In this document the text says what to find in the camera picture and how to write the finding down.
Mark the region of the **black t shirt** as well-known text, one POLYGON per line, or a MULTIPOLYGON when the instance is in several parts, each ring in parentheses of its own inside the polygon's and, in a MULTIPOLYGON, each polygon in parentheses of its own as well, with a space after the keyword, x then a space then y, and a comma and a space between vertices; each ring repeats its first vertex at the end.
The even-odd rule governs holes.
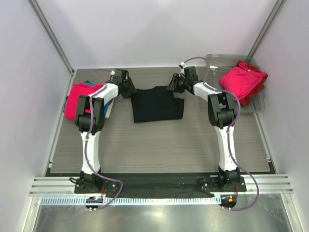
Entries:
POLYGON ((176 98, 166 86, 137 89, 130 96, 134 123, 144 123, 183 118, 184 99, 176 98))

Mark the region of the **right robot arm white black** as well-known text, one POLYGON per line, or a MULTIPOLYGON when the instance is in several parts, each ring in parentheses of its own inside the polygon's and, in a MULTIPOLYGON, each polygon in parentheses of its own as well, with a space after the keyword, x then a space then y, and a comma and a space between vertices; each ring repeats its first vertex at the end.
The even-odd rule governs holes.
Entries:
POLYGON ((234 125, 239 116, 239 106, 230 92, 199 80, 194 66, 181 64, 179 67, 180 73, 173 75, 167 90, 177 93, 188 91, 207 102, 208 119, 216 131, 219 145, 218 187, 230 191, 241 178, 234 145, 234 125))

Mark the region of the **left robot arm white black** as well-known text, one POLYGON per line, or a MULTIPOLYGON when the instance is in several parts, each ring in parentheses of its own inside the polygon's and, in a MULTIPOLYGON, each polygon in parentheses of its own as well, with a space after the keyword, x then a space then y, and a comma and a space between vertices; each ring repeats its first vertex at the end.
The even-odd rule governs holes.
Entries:
POLYGON ((97 193, 104 187, 104 181, 110 181, 100 173, 99 162, 99 137, 105 124, 105 110, 119 95, 127 99, 137 92, 127 70, 115 69, 110 74, 102 87, 78 99, 75 125, 83 142, 83 164, 75 181, 75 193, 97 193))

